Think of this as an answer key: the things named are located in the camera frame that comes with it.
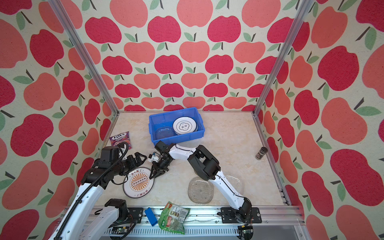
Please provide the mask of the orange sunburst plate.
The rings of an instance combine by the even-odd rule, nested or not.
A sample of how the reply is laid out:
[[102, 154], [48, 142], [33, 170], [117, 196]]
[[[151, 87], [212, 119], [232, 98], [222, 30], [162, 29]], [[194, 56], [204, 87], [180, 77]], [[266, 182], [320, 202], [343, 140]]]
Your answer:
[[123, 191], [131, 199], [139, 199], [147, 195], [153, 188], [155, 180], [150, 180], [151, 170], [147, 168], [147, 173], [134, 174], [133, 171], [127, 176], [127, 181], [123, 184]]

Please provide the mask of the clear glass plate bottom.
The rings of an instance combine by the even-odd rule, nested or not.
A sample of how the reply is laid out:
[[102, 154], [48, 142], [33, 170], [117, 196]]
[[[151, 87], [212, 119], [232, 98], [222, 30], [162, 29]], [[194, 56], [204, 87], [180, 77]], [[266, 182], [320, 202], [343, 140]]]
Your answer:
[[196, 204], [208, 204], [214, 197], [214, 185], [200, 177], [195, 177], [189, 183], [188, 196]]

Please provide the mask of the clear glass plate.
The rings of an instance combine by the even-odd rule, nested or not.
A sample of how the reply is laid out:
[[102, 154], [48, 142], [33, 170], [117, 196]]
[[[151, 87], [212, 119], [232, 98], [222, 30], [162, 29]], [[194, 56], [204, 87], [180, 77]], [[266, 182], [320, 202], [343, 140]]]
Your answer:
[[208, 204], [214, 197], [214, 185], [200, 177], [195, 177], [189, 183], [188, 196], [196, 204]]
[[245, 185], [239, 175], [228, 172], [225, 173], [225, 177], [240, 195], [244, 194]]
[[156, 140], [161, 140], [175, 135], [174, 129], [170, 127], [161, 127], [156, 130], [155, 137]]

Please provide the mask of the white plate black emblem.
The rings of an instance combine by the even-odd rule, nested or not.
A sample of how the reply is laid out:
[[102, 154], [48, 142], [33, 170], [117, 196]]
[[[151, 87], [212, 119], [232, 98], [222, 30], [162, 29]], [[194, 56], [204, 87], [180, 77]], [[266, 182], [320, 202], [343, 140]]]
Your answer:
[[173, 130], [177, 135], [190, 134], [198, 129], [197, 122], [190, 117], [180, 117], [173, 122]]

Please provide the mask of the clear glass plate top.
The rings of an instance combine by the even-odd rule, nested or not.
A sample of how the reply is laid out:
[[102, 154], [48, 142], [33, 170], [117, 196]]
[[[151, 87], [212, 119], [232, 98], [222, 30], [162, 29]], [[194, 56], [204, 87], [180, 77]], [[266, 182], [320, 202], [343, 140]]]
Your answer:
[[161, 127], [156, 130], [155, 137], [156, 140], [161, 140], [175, 135], [174, 129], [170, 127]]

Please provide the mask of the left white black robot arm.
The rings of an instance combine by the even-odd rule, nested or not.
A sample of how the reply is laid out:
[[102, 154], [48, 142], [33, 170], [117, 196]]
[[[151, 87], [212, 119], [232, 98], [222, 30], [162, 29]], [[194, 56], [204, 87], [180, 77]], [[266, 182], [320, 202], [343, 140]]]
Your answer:
[[123, 239], [133, 230], [141, 218], [131, 215], [122, 199], [110, 199], [97, 218], [84, 227], [95, 203], [114, 177], [128, 175], [147, 160], [147, 156], [139, 152], [128, 155], [128, 151], [126, 143], [102, 149], [100, 158], [85, 173], [74, 201], [50, 236], [51, 240], [99, 240], [108, 229], [127, 224], [128, 229], [120, 237]]

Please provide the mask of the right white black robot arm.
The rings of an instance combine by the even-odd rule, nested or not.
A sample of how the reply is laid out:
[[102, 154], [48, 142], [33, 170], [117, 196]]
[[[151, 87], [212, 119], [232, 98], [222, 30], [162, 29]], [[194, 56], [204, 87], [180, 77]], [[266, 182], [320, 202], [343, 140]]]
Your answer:
[[150, 179], [168, 172], [173, 160], [187, 160], [201, 179], [216, 186], [226, 198], [232, 209], [232, 218], [244, 224], [251, 222], [253, 218], [251, 201], [241, 195], [228, 181], [219, 161], [208, 149], [202, 145], [196, 148], [182, 147], [178, 144], [166, 145], [162, 141], [155, 145], [155, 149], [156, 151], [148, 156], [148, 161], [152, 163]]

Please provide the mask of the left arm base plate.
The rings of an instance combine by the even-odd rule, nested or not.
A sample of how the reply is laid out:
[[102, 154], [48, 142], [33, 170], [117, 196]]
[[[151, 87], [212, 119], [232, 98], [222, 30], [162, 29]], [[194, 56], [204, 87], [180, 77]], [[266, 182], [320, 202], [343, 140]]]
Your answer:
[[118, 208], [118, 218], [111, 224], [111, 226], [141, 223], [143, 211], [143, 208]]

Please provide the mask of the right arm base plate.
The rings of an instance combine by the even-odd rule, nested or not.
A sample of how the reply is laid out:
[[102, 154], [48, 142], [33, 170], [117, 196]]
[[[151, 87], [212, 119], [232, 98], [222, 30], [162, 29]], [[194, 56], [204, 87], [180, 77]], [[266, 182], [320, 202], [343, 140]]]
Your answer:
[[[251, 214], [253, 224], [261, 224], [263, 222], [259, 208], [252, 207]], [[235, 213], [230, 207], [221, 208], [217, 215], [221, 217], [223, 224], [245, 224], [235, 217]]]

